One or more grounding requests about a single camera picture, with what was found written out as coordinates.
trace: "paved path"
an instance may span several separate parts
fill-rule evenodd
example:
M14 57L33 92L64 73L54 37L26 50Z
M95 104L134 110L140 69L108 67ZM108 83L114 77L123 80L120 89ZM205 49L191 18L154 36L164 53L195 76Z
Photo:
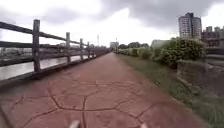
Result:
M1 102L14 128L68 128L73 120L82 128L207 127L114 54L18 87Z

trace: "distant building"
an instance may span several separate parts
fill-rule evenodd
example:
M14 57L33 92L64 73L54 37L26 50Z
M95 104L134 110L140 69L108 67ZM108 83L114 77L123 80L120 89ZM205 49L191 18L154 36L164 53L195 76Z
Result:
M212 32L213 30L212 30L212 26L208 26L208 27L206 27L206 32Z
M0 55L2 55L4 52L4 48L0 48Z
M215 27L215 31L210 31L207 28L202 32L202 42L207 47L224 47L224 28Z
M215 32L219 32L220 30L220 27L215 27Z
M59 46L66 46L66 43L60 43Z
M179 34L181 38L201 38L201 18L194 17L194 13L187 13L179 17Z
M119 43L118 42L110 42L110 48L117 49L118 46L119 46Z
M152 41L152 44L151 44L151 47L152 48L158 48L158 47L161 47L163 44L166 43L167 40L153 40Z

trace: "sky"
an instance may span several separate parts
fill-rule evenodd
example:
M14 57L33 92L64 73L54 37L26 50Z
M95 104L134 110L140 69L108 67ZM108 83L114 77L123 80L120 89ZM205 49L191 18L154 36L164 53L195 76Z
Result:
M40 30L49 34L97 45L111 41L124 44L178 36L178 17L194 12L202 26L224 26L224 0L0 0L0 21L32 28L40 19ZM0 29L4 41L32 41L31 35ZM41 43L61 41L41 38Z

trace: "vegetation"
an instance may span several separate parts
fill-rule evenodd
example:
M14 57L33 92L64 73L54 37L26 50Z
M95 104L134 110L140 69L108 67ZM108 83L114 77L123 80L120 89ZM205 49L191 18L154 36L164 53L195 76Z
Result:
M129 56L119 56L127 64L154 81L163 91L186 104L210 124L211 128L224 127L224 99L211 94L194 95L181 82L174 78L175 72L152 60L142 60Z
M140 45L140 47L149 47L149 45L147 43L143 43Z
M141 46L141 44L139 42L132 42L130 44L128 44L129 48L139 48Z
M199 41L174 38L155 49L153 58L161 64L176 68L179 60L197 60L203 56L203 51L204 45Z
M118 49L127 49L127 48L128 48L128 46L125 44L121 44L118 46Z
M152 59L171 68L177 68L179 60L197 60L204 55L203 43L196 40L172 38L158 48L140 47L138 42L132 42L129 48L119 49L118 53Z

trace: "tree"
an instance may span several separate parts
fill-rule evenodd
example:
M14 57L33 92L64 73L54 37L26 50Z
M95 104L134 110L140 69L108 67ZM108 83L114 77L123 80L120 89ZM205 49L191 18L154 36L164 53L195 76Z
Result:
M141 44L141 47L149 47L149 45L147 43L143 43Z
M90 48L94 48L95 46L94 46L94 44L90 44L89 47Z
M140 43L139 42L132 42L130 44L128 44L129 48L139 48L140 47Z
M118 47L118 49L127 49L127 48L128 48L128 46L125 45L125 44L121 44L121 45L119 45L119 47Z

